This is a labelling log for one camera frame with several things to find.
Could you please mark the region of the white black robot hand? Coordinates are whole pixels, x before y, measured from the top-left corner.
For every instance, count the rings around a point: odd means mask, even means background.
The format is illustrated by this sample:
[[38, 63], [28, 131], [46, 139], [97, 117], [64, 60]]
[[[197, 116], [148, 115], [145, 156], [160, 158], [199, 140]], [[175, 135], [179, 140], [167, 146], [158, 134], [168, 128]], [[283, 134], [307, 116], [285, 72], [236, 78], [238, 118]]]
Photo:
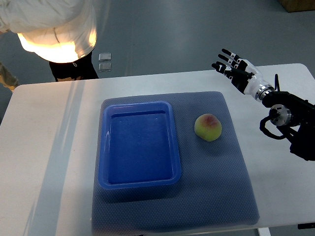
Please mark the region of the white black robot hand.
[[247, 59], [237, 54], [222, 49], [218, 57], [221, 61], [212, 64], [212, 67], [220, 74], [227, 77], [234, 87], [245, 95], [252, 96], [261, 102], [263, 98], [275, 89], [263, 79], [262, 73]]

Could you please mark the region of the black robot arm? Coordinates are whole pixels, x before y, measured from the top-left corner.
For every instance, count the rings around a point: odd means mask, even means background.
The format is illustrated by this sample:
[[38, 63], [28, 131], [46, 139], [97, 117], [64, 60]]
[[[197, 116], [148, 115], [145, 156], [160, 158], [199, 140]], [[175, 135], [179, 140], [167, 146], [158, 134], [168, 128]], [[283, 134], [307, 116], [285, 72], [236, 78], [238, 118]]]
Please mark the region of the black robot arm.
[[275, 140], [287, 139], [290, 152], [306, 161], [315, 160], [315, 106], [287, 91], [280, 90], [275, 75], [275, 88], [261, 96], [269, 115], [260, 121], [262, 133]]

